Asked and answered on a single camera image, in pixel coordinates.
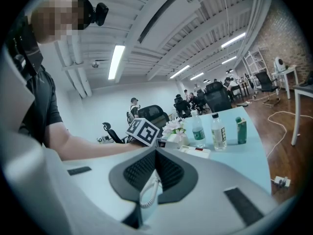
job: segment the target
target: light blue table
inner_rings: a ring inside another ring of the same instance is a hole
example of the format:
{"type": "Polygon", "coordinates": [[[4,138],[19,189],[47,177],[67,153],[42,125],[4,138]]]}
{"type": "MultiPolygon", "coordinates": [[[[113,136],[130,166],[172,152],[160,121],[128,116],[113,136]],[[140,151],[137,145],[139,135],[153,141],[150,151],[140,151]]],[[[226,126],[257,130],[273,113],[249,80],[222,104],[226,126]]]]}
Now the light blue table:
{"type": "MultiPolygon", "coordinates": [[[[210,159],[221,162],[243,174],[251,181],[260,185],[271,194],[271,182],[268,161],[260,139],[250,117],[243,107],[218,112],[225,125],[227,148],[224,151],[215,151],[211,134],[211,114],[200,116],[206,137],[206,148],[210,149],[210,159]],[[247,123],[247,141],[237,143],[236,117],[241,117],[247,123]]],[[[191,142],[195,141],[192,134],[192,118],[185,119],[186,133],[191,142]]]]}

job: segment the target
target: electrical outlet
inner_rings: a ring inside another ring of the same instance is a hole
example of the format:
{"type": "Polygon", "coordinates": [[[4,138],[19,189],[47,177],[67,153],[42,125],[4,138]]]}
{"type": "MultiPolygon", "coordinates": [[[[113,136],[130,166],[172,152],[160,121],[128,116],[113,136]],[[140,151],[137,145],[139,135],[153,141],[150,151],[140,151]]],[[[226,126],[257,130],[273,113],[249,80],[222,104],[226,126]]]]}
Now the electrical outlet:
{"type": "MultiPolygon", "coordinates": [[[[276,185],[279,185],[279,181],[283,181],[285,178],[282,178],[282,177],[278,177],[276,176],[275,180],[274,180],[274,184],[276,185]]],[[[285,184],[285,187],[289,187],[290,186],[290,183],[291,183],[291,180],[290,179],[287,179],[286,180],[286,184],[285,184]]]]}

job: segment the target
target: white desk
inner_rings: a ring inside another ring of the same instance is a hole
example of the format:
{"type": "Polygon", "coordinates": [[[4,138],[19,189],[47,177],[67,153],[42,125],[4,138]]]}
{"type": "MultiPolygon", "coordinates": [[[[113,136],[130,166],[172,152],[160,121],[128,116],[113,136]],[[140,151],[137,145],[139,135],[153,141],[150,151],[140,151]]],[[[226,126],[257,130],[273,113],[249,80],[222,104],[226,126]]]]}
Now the white desk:
{"type": "Polygon", "coordinates": [[[284,76],[284,80],[285,80],[285,87],[286,87],[286,91],[287,91],[287,98],[290,99],[290,92],[289,92],[289,84],[288,84],[288,79],[287,79],[287,74],[293,72],[294,73],[294,78],[295,78],[295,83],[299,84],[298,82],[298,76],[297,76],[297,72],[295,70],[296,65],[293,65],[291,67],[289,67],[287,70],[283,71],[283,72],[275,72],[272,73],[273,78],[278,77],[278,76],[284,76]]]}
{"type": "Polygon", "coordinates": [[[300,95],[310,96],[313,97],[313,85],[308,86],[299,86],[296,85],[294,88],[294,97],[295,97],[295,121],[294,121],[294,128],[293,128],[293,136],[291,140],[291,144],[295,145],[295,142],[297,141],[297,136],[299,132],[299,124],[300,124],[300,95]]]}

